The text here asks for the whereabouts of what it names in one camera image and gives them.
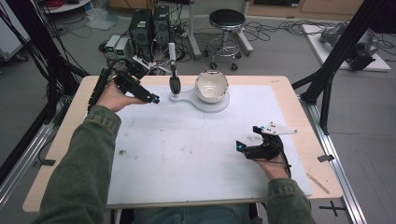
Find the gray floor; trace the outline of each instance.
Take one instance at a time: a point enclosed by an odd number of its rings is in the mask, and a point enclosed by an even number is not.
[[[76,12],[58,21],[76,21],[83,16],[82,12]],[[196,27],[204,21],[197,20]],[[272,26],[282,22],[261,18],[249,18],[248,21]],[[77,62],[96,75],[106,66],[103,54],[97,49],[99,44],[109,39],[111,34],[124,33],[129,22],[120,20],[117,26],[108,31],[81,27],[85,23],[86,20],[70,25],[73,34],[63,36],[63,42]],[[271,36],[270,41],[251,42],[255,51],[249,57],[238,60],[239,69],[236,72],[231,70],[231,64],[226,60],[219,63],[218,70],[227,76],[285,76],[293,83],[319,69],[320,63],[305,37],[285,31],[268,34]],[[201,49],[210,38],[197,36]],[[387,36],[386,39],[396,45],[396,38]],[[395,56],[382,50],[378,54],[383,59],[396,60]],[[387,73],[340,70],[332,87],[329,132],[368,223],[396,222],[396,63],[388,64],[392,70]],[[209,59],[202,58],[178,63],[177,69],[180,75],[197,76],[208,66]],[[32,61],[3,64],[0,72],[0,162],[4,162],[46,103],[46,81]],[[296,93],[302,93],[305,89],[302,87]],[[1,223],[28,223],[35,218],[36,214],[23,212],[21,205],[36,173],[36,168],[29,169],[0,211]],[[344,207],[342,200],[332,201],[334,206]],[[330,204],[327,200],[312,202],[313,214],[318,223],[350,222],[346,211],[338,210],[336,216],[333,210],[318,208]]]

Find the black stool seat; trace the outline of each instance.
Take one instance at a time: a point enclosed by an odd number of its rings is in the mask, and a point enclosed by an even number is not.
[[[242,26],[245,22],[245,16],[232,9],[219,9],[210,13],[210,24],[221,30],[234,30]]]

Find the person's right hand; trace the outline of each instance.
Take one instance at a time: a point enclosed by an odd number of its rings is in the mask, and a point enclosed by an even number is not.
[[[270,180],[279,178],[289,178],[286,171],[285,163],[282,156],[279,154],[277,157],[267,161],[266,159],[254,160],[264,170],[265,174]]]
[[[127,105],[142,105],[145,103],[136,97],[126,96],[120,91],[115,81],[111,80],[96,104],[107,107],[113,112],[118,112]]]

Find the person's left hand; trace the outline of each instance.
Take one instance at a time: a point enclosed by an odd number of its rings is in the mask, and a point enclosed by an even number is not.
[[[136,97],[130,97],[123,94],[117,87],[115,81],[111,80],[105,87],[105,90],[96,104],[107,107],[113,112],[119,112],[127,105],[142,105],[145,103],[146,102],[143,102]]]

